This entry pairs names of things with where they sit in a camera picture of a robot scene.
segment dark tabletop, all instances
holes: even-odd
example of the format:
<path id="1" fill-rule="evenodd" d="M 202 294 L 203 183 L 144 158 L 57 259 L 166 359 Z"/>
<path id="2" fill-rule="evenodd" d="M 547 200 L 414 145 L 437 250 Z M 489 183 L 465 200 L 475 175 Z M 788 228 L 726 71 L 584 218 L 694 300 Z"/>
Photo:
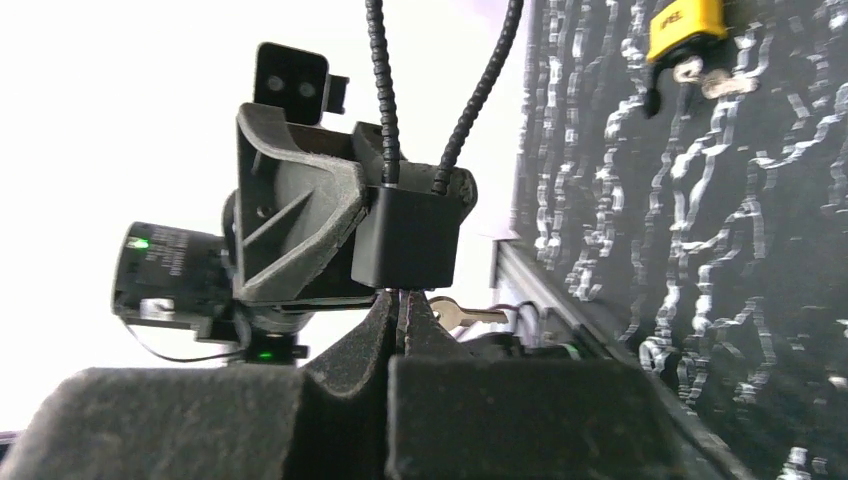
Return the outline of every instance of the dark tabletop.
<path id="1" fill-rule="evenodd" d="M 759 477 L 848 478 L 848 0 L 727 5 L 759 90 L 648 120 L 667 4 L 536 2 L 516 229 Z"/>

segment yellow padlock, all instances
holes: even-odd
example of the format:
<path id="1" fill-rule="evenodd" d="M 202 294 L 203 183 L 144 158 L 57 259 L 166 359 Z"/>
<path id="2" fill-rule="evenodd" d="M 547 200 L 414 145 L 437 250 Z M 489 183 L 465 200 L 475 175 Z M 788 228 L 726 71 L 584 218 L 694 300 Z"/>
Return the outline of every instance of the yellow padlock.
<path id="1" fill-rule="evenodd" d="M 657 85 L 663 70 L 690 57 L 703 57 L 727 38 L 723 0 L 675 0 L 651 20 L 650 68 L 643 108 L 648 118 L 660 111 Z"/>

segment white wall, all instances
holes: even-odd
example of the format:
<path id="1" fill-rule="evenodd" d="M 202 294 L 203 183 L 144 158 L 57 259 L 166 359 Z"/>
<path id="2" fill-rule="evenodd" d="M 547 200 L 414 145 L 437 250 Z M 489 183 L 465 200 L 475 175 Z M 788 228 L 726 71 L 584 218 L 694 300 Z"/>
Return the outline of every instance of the white wall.
<path id="1" fill-rule="evenodd" d="M 438 162 L 483 71 L 502 0 L 386 0 L 401 144 Z M 165 364 L 109 313 L 120 241 L 135 220 L 217 232 L 235 186 L 234 115 L 252 94 L 256 46 L 323 53 L 351 77 L 349 130 L 378 119 L 362 1 L 7 2 L 0 8 L 0 431 L 25 427 L 62 379 L 89 366 Z M 524 35 L 460 164 L 480 183 L 451 294 L 490 301 L 488 240 L 511 202 Z M 364 312 L 327 314 L 303 340 L 319 352 Z M 215 347 L 144 331 L 164 354 Z"/>

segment key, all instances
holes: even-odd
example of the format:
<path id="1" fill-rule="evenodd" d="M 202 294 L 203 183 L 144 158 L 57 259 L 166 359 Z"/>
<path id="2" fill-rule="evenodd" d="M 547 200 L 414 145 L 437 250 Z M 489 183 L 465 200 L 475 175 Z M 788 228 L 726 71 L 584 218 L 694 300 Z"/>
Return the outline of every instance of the key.
<path id="1" fill-rule="evenodd" d="M 483 323 L 509 323 L 506 314 L 500 310 L 472 310 L 457 305 L 454 299 L 449 297 L 435 297 L 430 299 L 430 308 L 439 320 L 439 324 L 447 331 L 456 327 L 470 327 L 477 322 Z"/>

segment padlock body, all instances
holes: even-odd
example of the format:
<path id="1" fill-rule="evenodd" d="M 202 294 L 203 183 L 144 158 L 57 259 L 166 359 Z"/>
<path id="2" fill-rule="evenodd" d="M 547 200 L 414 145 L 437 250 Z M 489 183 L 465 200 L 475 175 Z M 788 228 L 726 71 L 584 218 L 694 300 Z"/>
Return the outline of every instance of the padlock body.
<path id="1" fill-rule="evenodd" d="M 688 40 L 727 38 L 722 0 L 675 0 L 651 20 L 647 60 L 655 63 Z"/>

